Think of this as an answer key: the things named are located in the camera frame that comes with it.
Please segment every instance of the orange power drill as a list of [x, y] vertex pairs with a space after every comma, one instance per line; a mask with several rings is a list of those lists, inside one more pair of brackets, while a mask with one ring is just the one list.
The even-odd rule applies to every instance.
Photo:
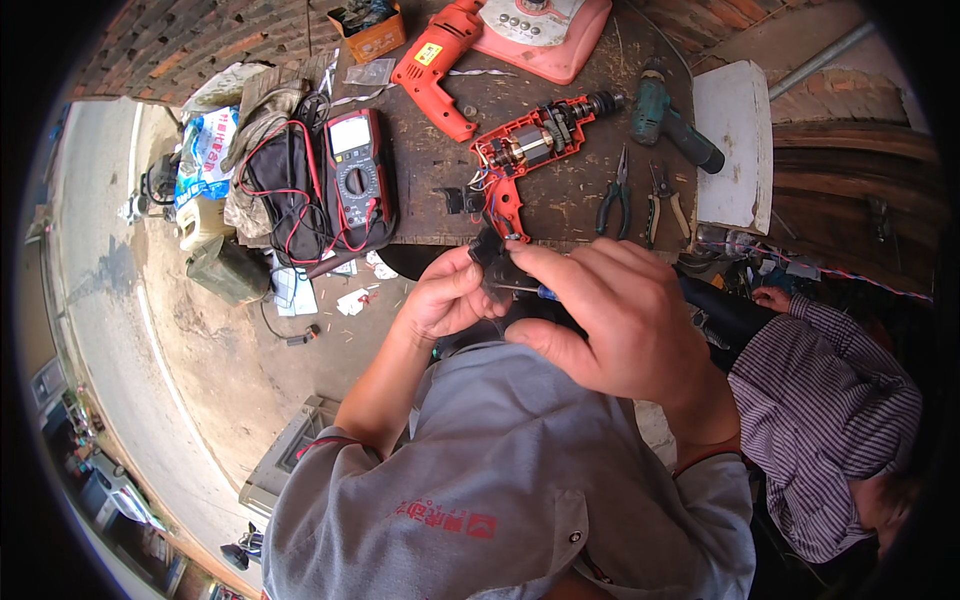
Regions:
[[477, 16], [483, 5], [480, 0], [446, 5], [430, 19], [390, 77], [403, 85], [434, 125], [458, 142], [472, 138], [477, 126], [453, 107], [453, 98], [440, 87], [440, 80], [483, 33], [483, 19]]

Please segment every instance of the asphalt road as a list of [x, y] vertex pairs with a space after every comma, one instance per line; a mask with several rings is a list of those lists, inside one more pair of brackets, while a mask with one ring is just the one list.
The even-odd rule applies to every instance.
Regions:
[[[119, 442], [160, 502], [219, 559], [218, 547], [239, 538], [252, 513], [191, 436], [144, 324], [136, 249], [145, 244], [116, 214], [129, 193], [135, 107], [126, 99], [72, 107], [55, 174], [55, 259], [89, 384]], [[242, 577], [260, 589], [258, 565]]]

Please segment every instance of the screwdriver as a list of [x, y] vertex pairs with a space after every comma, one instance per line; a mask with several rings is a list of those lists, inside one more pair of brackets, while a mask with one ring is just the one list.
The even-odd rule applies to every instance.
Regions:
[[540, 285], [538, 287], [525, 287], [522, 285], [508, 285], [506, 283], [495, 283], [494, 287], [500, 287], [507, 290], [518, 290], [520, 292], [530, 292], [531, 294], [536, 294], [539, 298], [544, 300], [552, 300], [554, 302], [559, 302], [557, 300], [557, 295], [553, 293], [553, 290], [548, 288], [545, 285]]

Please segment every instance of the plaid shirt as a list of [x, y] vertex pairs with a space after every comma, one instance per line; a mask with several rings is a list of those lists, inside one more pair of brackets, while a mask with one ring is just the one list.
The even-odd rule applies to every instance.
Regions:
[[920, 390], [893, 356], [847, 315], [794, 296], [729, 381], [743, 452], [797, 553], [825, 563], [868, 538], [847, 482], [905, 466], [920, 422]]

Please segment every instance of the workbench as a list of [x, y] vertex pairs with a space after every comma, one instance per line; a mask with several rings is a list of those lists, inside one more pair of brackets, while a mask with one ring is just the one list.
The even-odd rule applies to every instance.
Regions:
[[[416, 7], [402, 6], [407, 43], [387, 54], [386, 58], [400, 60], [426, 27], [429, 16], [445, 4], [445, 0], [433, 0]], [[574, 98], [601, 89], [627, 97], [627, 105], [617, 113], [584, 125], [587, 141], [578, 154], [535, 169], [516, 180], [523, 201], [520, 217], [533, 243], [569, 251], [596, 237], [596, 208], [604, 197], [607, 184], [615, 177], [624, 143], [630, 157], [628, 184], [633, 208], [629, 239], [644, 245], [647, 196], [652, 190], [651, 159], [665, 164], [671, 184], [680, 192], [681, 206], [691, 230], [694, 229], [696, 168], [668, 139], [661, 139], [655, 147], [646, 148], [635, 144], [628, 135], [636, 84], [643, 63], [652, 56], [663, 60], [666, 87], [673, 99], [673, 107], [683, 119], [693, 123], [689, 72], [649, 22], [623, 3], [614, 3], [604, 33], [587, 64], [570, 85], [553, 84], [474, 50], [467, 50], [455, 65], [457, 70], [499, 69], [516, 73], [516, 77], [448, 76], [441, 80], [441, 87], [457, 101], [458, 110], [463, 112], [466, 106], [476, 108], [476, 114], [470, 120], [479, 125], [481, 134], [526, 114], [537, 103]], [[343, 83], [347, 69], [355, 63], [344, 42], [333, 86], [334, 100], [365, 96], [376, 90]], [[323, 69], [304, 73], [309, 70], [288, 71], [281, 80], [306, 77], [316, 86], [323, 78]], [[433, 191], [439, 187], [460, 187], [473, 176], [477, 158], [469, 151], [469, 143], [457, 143], [434, 127], [400, 86], [389, 88], [367, 102], [336, 107], [331, 116], [357, 108], [377, 108], [386, 117], [385, 136], [390, 139], [396, 157], [399, 222], [395, 243], [459, 246], [473, 239], [482, 225], [472, 222], [469, 214], [448, 214], [444, 195]], [[619, 206], [614, 204], [607, 234], [615, 235], [619, 223]], [[685, 250], [680, 226], [669, 202], [663, 202], [660, 207], [655, 249], [664, 257], [674, 259], [677, 252]]]

